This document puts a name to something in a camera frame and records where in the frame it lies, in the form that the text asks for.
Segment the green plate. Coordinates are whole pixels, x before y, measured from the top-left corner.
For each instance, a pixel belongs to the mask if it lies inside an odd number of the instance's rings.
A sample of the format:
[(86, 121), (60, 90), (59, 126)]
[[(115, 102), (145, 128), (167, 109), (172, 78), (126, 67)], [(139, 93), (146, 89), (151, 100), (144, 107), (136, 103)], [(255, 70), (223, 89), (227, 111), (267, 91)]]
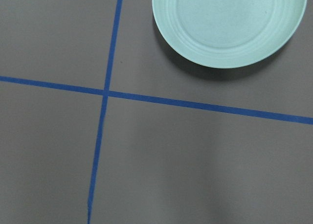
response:
[(266, 59), (295, 33), (308, 0), (152, 0), (160, 34), (179, 55), (213, 68)]

